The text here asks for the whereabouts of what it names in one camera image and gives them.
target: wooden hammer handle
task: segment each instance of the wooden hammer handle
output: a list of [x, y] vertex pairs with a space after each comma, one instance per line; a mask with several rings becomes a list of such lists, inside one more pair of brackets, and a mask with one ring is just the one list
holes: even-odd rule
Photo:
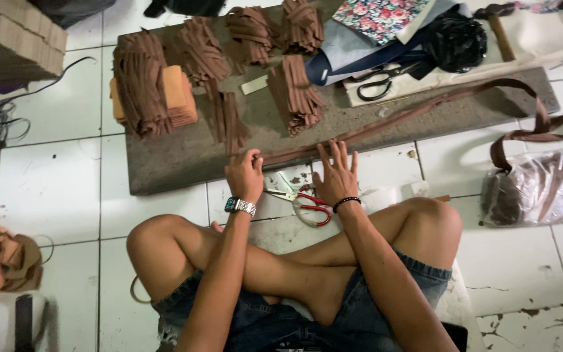
[[512, 46], [510, 46], [510, 42], [507, 40], [507, 35], [505, 35], [505, 30], [503, 29], [503, 25], [499, 20], [497, 15], [490, 15], [488, 17], [488, 22], [490, 22], [490, 27], [494, 32], [494, 35], [497, 37], [498, 48], [501, 51], [501, 57], [503, 61], [509, 62], [516, 60], [516, 56], [514, 56], [514, 52], [512, 51]]

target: denim shorts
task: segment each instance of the denim shorts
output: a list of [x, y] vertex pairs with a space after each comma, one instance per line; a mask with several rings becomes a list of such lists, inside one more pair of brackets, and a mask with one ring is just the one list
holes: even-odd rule
[[[452, 271], [434, 268], [395, 252], [435, 308]], [[175, 345], [193, 307], [201, 276], [203, 272], [196, 271], [173, 293], [152, 305], [160, 314], [160, 339], [164, 343]], [[359, 268], [349, 279], [340, 311], [331, 326], [310, 321], [290, 306], [268, 304], [259, 294], [240, 292], [225, 351], [274, 351], [284, 346], [309, 344], [322, 351], [401, 351], [392, 339], [388, 319], [368, 293]]]

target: hammer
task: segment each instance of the hammer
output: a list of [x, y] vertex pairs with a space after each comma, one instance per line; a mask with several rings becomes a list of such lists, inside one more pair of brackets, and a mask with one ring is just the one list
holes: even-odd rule
[[475, 14], [473, 15], [473, 17], [478, 20], [488, 20], [490, 23], [490, 27], [492, 28], [494, 35], [497, 37], [498, 48], [501, 51], [501, 57], [504, 62], [516, 60], [516, 56], [514, 56], [510, 42], [507, 40], [507, 35], [505, 35], [503, 25], [501, 25], [501, 21], [498, 18], [512, 14], [515, 9], [516, 5], [514, 3], [507, 3], [503, 5], [490, 4], [485, 9], [475, 11]]

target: red-handled scissors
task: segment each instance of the red-handled scissors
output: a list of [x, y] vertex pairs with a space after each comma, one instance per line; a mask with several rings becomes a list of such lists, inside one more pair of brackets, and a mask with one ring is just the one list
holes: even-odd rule
[[[318, 205], [327, 205], [327, 203], [325, 203], [324, 200], [322, 199], [318, 199], [313, 196], [308, 196], [305, 193], [301, 193], [301, 191], [303, 191], [304, 189], [306, 189], [305, 186], [303, 186], [300, 189], [300, 191], [297, 193], [286, 193], [275, 189], [264, 189], [264, 192], [270, 194], [271, 196], [276, 196], [278, 198], [289, 200], [290, 202], [292, 202], [292, 206], [295, 209], [296, 216], [307, 225], [311, 227], [319, 227], [319, 226], [327, 225], [327, 223], [329, 223], [329, 220], [332, 219], [332, 213], [328, 209], [318, 206]], [[316, 203], [317, 205], [303, 204], [299, 201], [299, 198], [309, 199], [312, 202]], [[324, 212], [325, 214], [327, 214], [327, 220], [316, 222], [306, 219], [305, 217], [303, 217], [303, 214], [301, 214], [301, 209], [309, 209], [312, 211]]]

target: black scissors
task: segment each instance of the black scissors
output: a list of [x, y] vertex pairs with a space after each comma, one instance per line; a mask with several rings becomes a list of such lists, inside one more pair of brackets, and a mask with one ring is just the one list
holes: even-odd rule
[[[396, 76], [404, 75], [406, 73], [410, 73], [411, 71], [418, 69], [419, 64], [420, 64], [420, 62], [416, 62], [416, 63], [409, 65], [409, 66], [400, 66], [400, 67], [393, 68], [393, 69], [386, 69], [384, 67], [384, 65], [380, 65], [380, 66], [377, 67], [377, 69], [375, 71], [367, 73], [364, 76], [360, 76], [360, 77], [357, 77], [357, 78], [349, 77], [349, 81], [351, 81], [353, 83], [358, 83], [358, 82], [363, 82], [363, 81], [365, 81], [365, 80], [367, 80], [367, 79], [369, 79], [369, 78], [371, 78], [372, 76], [375, 76], [375, 75], [388, 75], [388, 77], [385, 80], [366, 83], [366, 84], [363, 84], [363, 85], [358, 87], [358, 96], [360, 97], [360, 99], [362, 99], [364, 101], [375, 101], [375, 100], [379, 100], [379, 99], [385, 97], [386, 94], [388, 94], [388, 92], [390, 91], [390, 86], [392, 85], [392, 78], [395, 78]], [[380, 86], [382, 84], [386, 84], [386, 90], [384, 90], [381, 94], [376, 95], [376, 96], [365, 96], [364, 94], [362, 94], [362, 90], [364, 88]]]

